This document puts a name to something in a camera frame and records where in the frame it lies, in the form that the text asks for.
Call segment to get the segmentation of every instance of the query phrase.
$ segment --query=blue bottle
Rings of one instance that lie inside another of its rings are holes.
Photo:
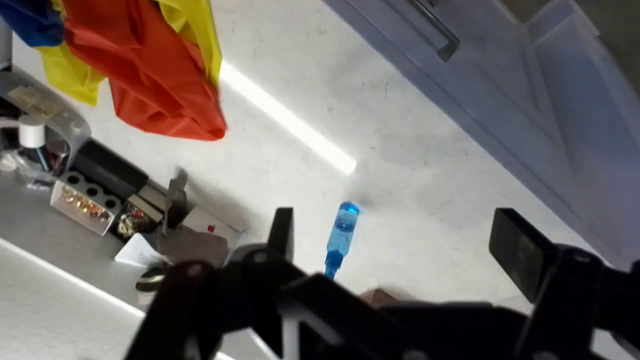
[[[352,246],[354,230],[358,224],[360,207],[354,202],[342,202],[334,221],[334,230],[327,244],[324,273],[336,277],[349,247]]]

